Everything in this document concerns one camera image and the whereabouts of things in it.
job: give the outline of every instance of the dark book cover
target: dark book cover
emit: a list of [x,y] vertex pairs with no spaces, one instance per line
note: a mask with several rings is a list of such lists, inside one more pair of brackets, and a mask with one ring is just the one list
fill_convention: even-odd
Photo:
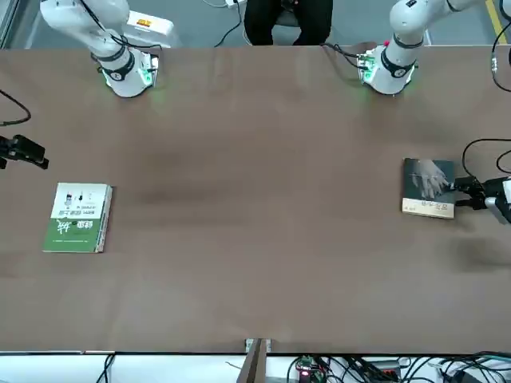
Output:
[[405,158],[402,212],[436,218],[454,218],[454,162]]

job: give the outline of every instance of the table surface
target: table surface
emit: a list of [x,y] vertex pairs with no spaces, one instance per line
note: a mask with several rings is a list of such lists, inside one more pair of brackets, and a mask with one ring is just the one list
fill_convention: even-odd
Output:
[[[0,349],[511,349],[509,228],[400,212],[402,159],[459,164],[469,141],[509,137],[510,98],[489,47],[420,62],[384,97],[320,47],[178,49],[128,100],[87,51],[0,52],[2,89],[34,115],[2,134],[50,158],[1,173]],[[507,148],[479,145],[468,165],[498,176]],[[42,253],[59,181],[115,186],[105,253]]]

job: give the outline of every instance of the gray floor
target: gray floor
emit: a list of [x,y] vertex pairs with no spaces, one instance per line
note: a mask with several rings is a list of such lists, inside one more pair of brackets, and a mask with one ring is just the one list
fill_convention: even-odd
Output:
[[[210,0],[221,3],[223,0]],[[236,9],[212,8],[201,0],[129,0],[132,10],[167,18],[176,25],[185,46],[214,46],[226,30],[237,23]],[[389,11],[395,0],[334,0],[333,26],[330,40],[342,45],[361,41],[387,40],[391,36]],[[10,41],[11,48],[71,48],[78,42],[51,30],[38,13],[38,2],[29,1]],[[246,44],[243,27],[226,40],[226,46]],[[290,44],[298,30],[277,26],[274,29],[277,44]],[[484,3],[455,14],[435,24],[427,40],[433,44],[488,44],[494,38],[493,27]]]

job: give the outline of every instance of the cable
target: cable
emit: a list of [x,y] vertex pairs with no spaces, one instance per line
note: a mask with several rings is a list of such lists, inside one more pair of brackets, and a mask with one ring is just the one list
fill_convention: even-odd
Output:
[[507,156],[510,153],[511,153],[511,150],[508,150],[507,152],[503,152],[502,154],[499,155],[499,157],[497,158],[497,162],[495,163],[495,165],[497,166],[497,169],[500,170],[503,173],[506,173],[506,174],[511,174],[511,171],[505,170],[501,166],[501,160],[502,160],[502,157]]
[[349,373],[351,375],[351,377],[353,377],[353,379],[355,379],[358,383],[366,383],[365,380],[362,378],[362,380],[360,381],[353,373],[351,373],[349,371],[349,369],[352,367],[352,365],[350,364],[350,362],[348,362],[348,367],[346,367],[343,363],[341,363],[340,361],[338,361],[337,359],[335,359],[334,357],[328,357],[328,360],[329,361],[334,361],[335,363],[337,363],[338,365],[340,365],[341,367],[344,368],[344,374],[343,374],[343,377],[341,377],[341,380],[344,381],[344,377],[346,376],[347,373]]
[[212,6],[213,8],[225,8],[227,6],[227,3],[217,5],[217,4],[211,4],[210,2],[207,2],[206,0],[202,0],[204,4],[208,4],[209,6]]
[[96,383],[101,383],[104,380],[105,383],[109,383],[109,371],[112,367],[113,361],[115,360],[115,353],[109,354],[105,358],[105,362],[103,363],[103,372],[96,380]]
[[233,365],[230,361],[225,362],[227,365],[230,365],[231,367],[234,367],[235,369],[241,369],[238,365]]
[[[461,155],[461,165],[462,165],[463,169],[465,170],[466,174],[468,174],[469,176],[472,176],[476,180],[477,180],[477,177],[474,174],[472,174],[472,172],[470,172],[469,169],[466,167],[465,157],[466,157],[466,153],[469,150],[469,148],[472,145],[477,144],[478,142],[511,142],[511,138],[480,138],[478,140],[474,140],[474,141],[469,142],[465,146],[465,149],[463,150],[463,154]],[[508,171],[508,170],[505,170],[504,168],[502,168],[501,160],[502,160],[502,157],[507,156],[510,153],[511,153],[511,150],[508,150],[507,152],[502,153],[497,158],[497,161],[495,163],[495,165],[497,166],[498,170],[500,170],[503,173],[507,173],[507,174],[511,174],[511,172]]]
[[[106,32],[106,29],[105,27],[101,24],[101,22],[99,21],[99,18],[97,17],[97,15],[93,12],[93,10],[90,9],[90,7],[87,5],[87,3],[85,2],[85,0],[80,0],[80,3],[83,5],[83,7],[85,8],[85,11],[89,14],[89,16],[94,20],[94,22],[96,23],[96,25],[103,31]],[[159,47],[160,50],[163,50],[163,47],[161,46],[161,44],[153,44],[153,45],[136,45],[136,44],[132,44],[131,42],[128,41],[128,39],[124,36],[121,36],[121,38],[118,38],[117,36],[114,36],[113,34],[110,34],[110,37],[112,38],[112,40],[114,42],[116,42],[118,45],[122,45],[122,46],[129,46],[130,48],[136,48],[136,49],[149,49],[149,48],[154,48],[154,47]]]
[[[502,86],[498,80],[497,80],[497,70],[498,70],[498,65],[497,65],[497,56],[495,55],[495,49],[497,47],[497,43],[498,43],[498,39],[502,36],[502,34],[504,34],[504,32],[511,26],[511,22],[508,23],[507,26],[505,26],[504,28],[502,28],[501,32],[497,35],[497,37],[495,38],[495,41],[493,42],[493,45],[492,45],[492,53],[491,53],[491,69],[492,69],[492,78],[493,78],[493,82],[495,83],[495,85],[499,88],[499,89],[502,89],[504,90],[505,92],[511,92],[511,89],[507,89],[505,88],[504,86]],[[508,53],[508,57],[509,57],[509,60],[511,61],[511,48],[509,49],[509,53]]]
[[13,121],[3,121],[3,122],[0,122],[0,126],[18,125],[18,124],[22,124],[24,122],[27,122],[30,118],[32,118],[32,114],[30,113],[30,110],[24,104],[22,104],[21,102],[16,100],[8,92],[4,92],[1,89],[0,89],[0,94],[2,94],[5,98],[7,98],[7,99],[11,100],[12,102],[14,102],[17,106],[19,106],[21,109],[23,109],[25,111],[25,113],[26,113],[26,116],[24,116],[22,119],[20,119],[20,120],[13,120]]
[[245,28],[243,28],[243,38],[245,39],[245,42],[248,44],[248,45],[252,45],[252,43],[250,42],[250,40],[248,40],[248,37],[247,37],[247,30]]
[[415,367],[415,365],[418,363],[420,357],[416,358],[409,366],[408,370],[405,373],[405,376],[402,378],[403,381],[405,381],[408,378],[408,374],[411,373],[412,369]]
[[423,363],[421,363],[419,365],[419,367],[417,367],[417,369],[415,369],[414,372],[412,372],[412,374],[408,377],[408,373],[412,370],[412,368],[410,367],[410,369],[406,372],[406,375],[405,377],[403,378],[403,381],[406,381],[406,380],[413,380],[414,379],[414,376],[415,374],[428,362],[430,361],[431,359],[434,359],[434,357],[428,357]]
[[357,58],[358,57],[357,54],[352,54],[352,53],[346,52],[343,48],[340,47],[339,44],[331,44],[329,42],[325,42],[325,43],[321,44],[321,46],[327,46],[328,48],[333,49],[335,52],[342,54],[342,56],[344,58],[346,58],[346,61],[348,61],[351,66],[354,66],[357,69],[367,70],[367,67],[359,66],[359,65],[355,64],[352,60],[350,60],[350,57]]
[[391,376],[385,374],[373,363],[365,361],[361,357],[355,357],[355,360],[362,366],[362,369],[364,370],[365,374],[366,375],[368,374],[371,378],[374,378],[377,381],[397,381],[397,379],[393,379]]
[[486,376],[486,373],[485,373],[485,371],[484,371],[483,369],[481,370],[481,373],[482,373],[482,376],[483,376],[483,377],[485,377],[486,383],[491,383],[491,382],[489,381],[488,377]]
[[502,383],[506,382],[506,380],[502,376],[502,374],[498,372],[498,369],[491,369],[490,367],[487,367],[487,366],[479,363],[478,361],[472,361],[471,363],[469,363],[467,361],[462,361],[461,363],[465,363],[465,367],[461,368],[459,371],[465,371],[466,369],[471,369],[474,367],[476,369],[479,369],[481,371],[481,373],[483,373],[483,371],[488,371],[488,374],[491,376],[491,378],[494,381],[495,381],[495,378],[493,377],[493,375],[491,373],[497,374],[499,376],[499,378],[502,379]]
[[240,18],[240,20],[238,21],[238,23],[233,26],[230,30],[228,30],[225,35],[222,37],[222,39],[220,41],[218,41],[218,43],[215,45],[215,48],[218,48],[219,46],[221,46],[224,41],[225,41],[225,38],[233,31],[235,30],[236,28],[238,28],[240,25],[241,25],[241,9],[240,9],[240,3],[238,2],[238,0],[234,0],[234,2],[236,3],[236,5],[238,6],[238,17]]
[[289,375],[291,374],[291,369],[293,368],[293,365],[299,361],[302,357],[296,357],[294,361],[291,362],[289,367],[287,368],[287,374],[286,374],[286,383],[289,383]]

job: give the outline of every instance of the black pants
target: black pants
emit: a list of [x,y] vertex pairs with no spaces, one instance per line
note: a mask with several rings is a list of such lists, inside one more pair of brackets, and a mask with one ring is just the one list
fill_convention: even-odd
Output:
[[[319,45],[330,35],[333,0],[299,0],[295,16],[302,33],[295,45]],[[271,30],[283,11],[281,0],[248,0],[245,30],[253,45],[272,45]]]

